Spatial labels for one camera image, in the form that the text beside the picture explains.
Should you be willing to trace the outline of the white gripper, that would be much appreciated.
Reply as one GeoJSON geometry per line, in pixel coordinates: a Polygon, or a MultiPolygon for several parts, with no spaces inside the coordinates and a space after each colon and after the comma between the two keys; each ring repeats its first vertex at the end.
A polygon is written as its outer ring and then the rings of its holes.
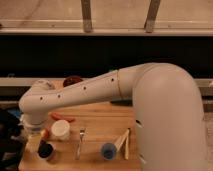
{"type": "Polygon", "coordinates": [[[45,127],[46,122],[46,115],[22,115],[24,129],[30,134],[27,142],[27,150],[29,152],[37,152],[39,147],[44,143],[44,136],[40,131],[45,127]]]}

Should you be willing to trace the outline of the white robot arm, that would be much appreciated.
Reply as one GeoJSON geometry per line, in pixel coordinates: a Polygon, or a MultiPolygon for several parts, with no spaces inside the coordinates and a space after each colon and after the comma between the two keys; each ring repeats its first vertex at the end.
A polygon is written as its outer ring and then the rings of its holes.
{"type": "Polygon", "coordinates": [[[54,109],[126,99],[133,102],[142,171],[207,171],[201,93],[193,77],[177,65],[136,65],[62,89],[38,80],[19,107],[25,129],[38,132],[54,109]]]}

